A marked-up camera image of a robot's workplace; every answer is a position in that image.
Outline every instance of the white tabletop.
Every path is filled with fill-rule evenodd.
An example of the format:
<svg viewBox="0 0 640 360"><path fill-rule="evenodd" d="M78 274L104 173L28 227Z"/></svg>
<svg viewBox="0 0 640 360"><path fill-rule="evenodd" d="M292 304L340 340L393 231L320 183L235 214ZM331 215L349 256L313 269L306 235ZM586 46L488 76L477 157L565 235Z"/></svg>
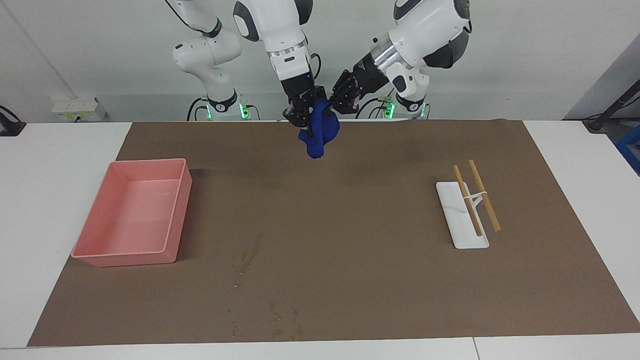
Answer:
<svg viewBox="0 0 640 360"><path fill-rule="evenodd" d="M591 135L578 122L526 125L637 316L640 178L606 136ZM26 346L130 126L30 124L19 137L0 139L0 348L6 349L0 359L640 358L637 334L18 349Z"/></svg>

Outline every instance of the wooden handle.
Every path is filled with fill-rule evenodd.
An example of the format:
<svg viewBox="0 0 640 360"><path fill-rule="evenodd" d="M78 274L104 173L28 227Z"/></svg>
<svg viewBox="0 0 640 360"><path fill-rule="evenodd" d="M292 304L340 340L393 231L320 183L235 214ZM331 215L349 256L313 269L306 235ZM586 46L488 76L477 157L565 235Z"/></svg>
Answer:
<svg viewBox="0 0 640 360"><path fill-rule="evenodd" d="M469 165L471 166L471 171L473 171L474 173L474 178L476 179L476 184L478 185L478 188L480 189L481 192L485 192L486 189L484 188L484 184L482 182L482 179L480 178L480 173L478 172L475 161L469 160ZM500 227L500 223L498 222L498 217L495 216L495 211L493 210L493 205L491 204L491 200L489 200L489 195L484 193L482 194L482 198L484 201L484 206L486 207L486 212L489 213L489 218L491 219L493 230L495 230L496 233L499 231L502 231L502 228Z"/></svg>
<svg viewBox="0 0 640 360"><path fill-rule="evenodd" d="M458 168L457 165L454 165L453 171L456 173L456 179L458 179L458 186L460 186L460 192L462 193L462 197L465 198L465 205L467 205L467 212L469 213L471 222L473 223L474 229L476 230L476 235L482 236L482 229L480 229L480 224L478 223L478 219L476 218L476 212L474 211L474 206L471 204L471 200L469 199L469 192L467 191L467 188L465 188L464 181L462 181L462 174L460 173L460 168Z"/></svg>

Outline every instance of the white plastic bracket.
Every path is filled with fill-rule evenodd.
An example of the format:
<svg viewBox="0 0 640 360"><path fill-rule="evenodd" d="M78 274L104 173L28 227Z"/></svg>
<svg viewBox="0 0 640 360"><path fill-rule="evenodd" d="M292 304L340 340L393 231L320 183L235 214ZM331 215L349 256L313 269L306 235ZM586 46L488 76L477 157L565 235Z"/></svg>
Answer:
<svg viewBox="0 0 640 360"><path fill-rule="evenodd" d="M447 225L449 226L449 232L453 239L453 245L456 249L486 249L489 247L489 239L486 237L484 226L480 220L480 216L477 212L477 207L482 202L482 195L486 192L480 192L468 197L463 197L460 192L460 186L457 182L443 182L437 183L436 189L438 190L438 196L440 197L440 203L442 210L444 211L445 218L447 219ZM475 216L480 229L482 230L482 236L476 234L473 222L467 211L467 205L465 199L469 199L472 202L473 214Z"/></svg>

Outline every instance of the rectangular pink tray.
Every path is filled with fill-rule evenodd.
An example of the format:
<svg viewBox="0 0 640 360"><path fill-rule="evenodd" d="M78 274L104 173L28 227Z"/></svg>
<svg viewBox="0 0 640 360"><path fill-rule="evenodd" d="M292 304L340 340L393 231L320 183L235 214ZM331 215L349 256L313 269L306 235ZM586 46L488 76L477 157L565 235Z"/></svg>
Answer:
<svg viewBox="0 0 640 360"><path fill-rule="evenodd" d="M192 182L185 159L112 162L71 256L99 267L173 263Z"/></svg>

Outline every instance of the blue cloth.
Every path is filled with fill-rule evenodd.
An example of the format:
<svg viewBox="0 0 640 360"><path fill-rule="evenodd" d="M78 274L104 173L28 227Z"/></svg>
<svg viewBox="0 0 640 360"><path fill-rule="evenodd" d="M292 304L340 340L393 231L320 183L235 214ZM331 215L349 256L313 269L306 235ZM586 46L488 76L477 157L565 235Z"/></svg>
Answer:
<svg viewBox="0 0 640 360"><path fill-rule="evenodd" d="M318 98L314 104L314 112L311 114L311 130L314 137L310 138L307 132L300 130L298 138L307 145L307 154L312 159L324 156L324 146L338 136L340 122L338 116L331 112L329 117L323 115L324 109L331 105L329 100Z"/></svg>

